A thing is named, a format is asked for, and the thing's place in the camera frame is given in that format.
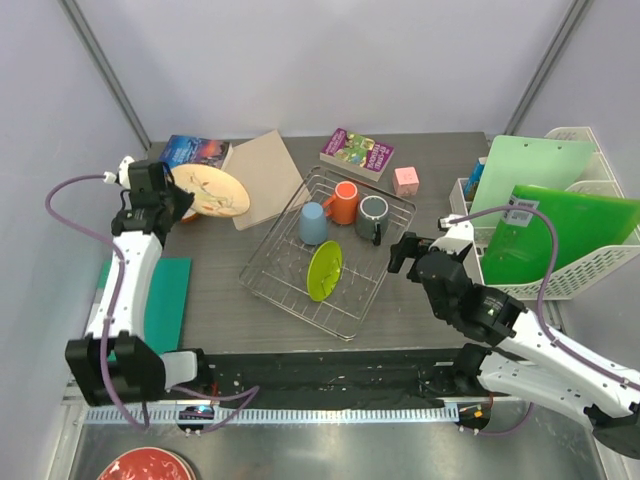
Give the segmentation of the blue plastic cup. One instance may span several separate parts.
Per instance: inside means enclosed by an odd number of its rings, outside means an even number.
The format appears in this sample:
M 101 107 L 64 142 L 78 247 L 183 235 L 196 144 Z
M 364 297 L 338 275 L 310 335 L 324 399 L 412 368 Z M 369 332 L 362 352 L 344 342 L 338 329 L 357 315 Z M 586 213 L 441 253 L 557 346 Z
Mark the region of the blue plastic cup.
M 317 202 L 305 203 L 301 209 L 298 234 L 307 245 L 320 245 L 328 239 L 328 223 L 325 210 Z

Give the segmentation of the beige floral plate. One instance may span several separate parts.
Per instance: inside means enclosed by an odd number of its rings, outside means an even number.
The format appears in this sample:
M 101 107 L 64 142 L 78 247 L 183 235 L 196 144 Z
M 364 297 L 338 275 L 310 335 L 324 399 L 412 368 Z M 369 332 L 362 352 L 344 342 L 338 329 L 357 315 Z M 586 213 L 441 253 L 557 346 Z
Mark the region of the beige floral plate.
M 173 168 L 172 174 L 178 187 L 194 195 L 191 209 L 200 215 L 232 218 L 250 208 L 244 186 L 220 169 L 188 163 Z

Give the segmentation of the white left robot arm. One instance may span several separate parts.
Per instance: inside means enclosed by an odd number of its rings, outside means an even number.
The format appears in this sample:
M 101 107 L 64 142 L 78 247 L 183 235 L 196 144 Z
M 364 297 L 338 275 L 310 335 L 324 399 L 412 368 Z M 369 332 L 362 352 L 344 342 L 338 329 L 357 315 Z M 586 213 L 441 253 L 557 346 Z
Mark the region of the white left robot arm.
M 157 354 L 144 340 L 156 265 L 194 196 L 179 188 L 159 161 L 126 157 L 117 172 L 104 177 L 129 198 L 111 222 L 107 241 L 113 257 L 102 301 L 83 338 L 67 343 L 67 364 L 91 406 L 157 401 L 175 386 L 190 398 L 203 398 L 213 375 L 201 367 L 201 350 Z

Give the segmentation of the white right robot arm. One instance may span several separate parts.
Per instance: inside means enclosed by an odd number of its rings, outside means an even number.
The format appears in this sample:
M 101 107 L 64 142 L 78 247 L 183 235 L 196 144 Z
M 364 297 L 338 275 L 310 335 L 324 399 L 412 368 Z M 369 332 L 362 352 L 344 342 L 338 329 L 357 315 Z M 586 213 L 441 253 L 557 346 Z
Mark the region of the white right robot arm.
M 616 453 L 639 456 L 639 373 L 549 327 L 522 302 L 467 275 L 470 242 L 451 250 L 439 240 L 402 235 L 390 248 L 388 271 L 413 264 L 409 280 L 426 292 L 433 314 L 462 333 L 465 345 L 451 380 L 465 395 L 505 393 L 590 428 Z

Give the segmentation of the orange and white bowl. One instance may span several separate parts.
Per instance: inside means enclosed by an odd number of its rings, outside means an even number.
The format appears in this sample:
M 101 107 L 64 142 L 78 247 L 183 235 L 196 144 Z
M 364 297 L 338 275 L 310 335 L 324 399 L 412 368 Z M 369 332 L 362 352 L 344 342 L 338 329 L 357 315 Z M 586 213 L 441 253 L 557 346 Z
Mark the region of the orange and white bowl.
M 195 220 L 198 217 L 198 213 L 192 210 L 187 211 L 181 218 L 182 223 L 188 223 Z

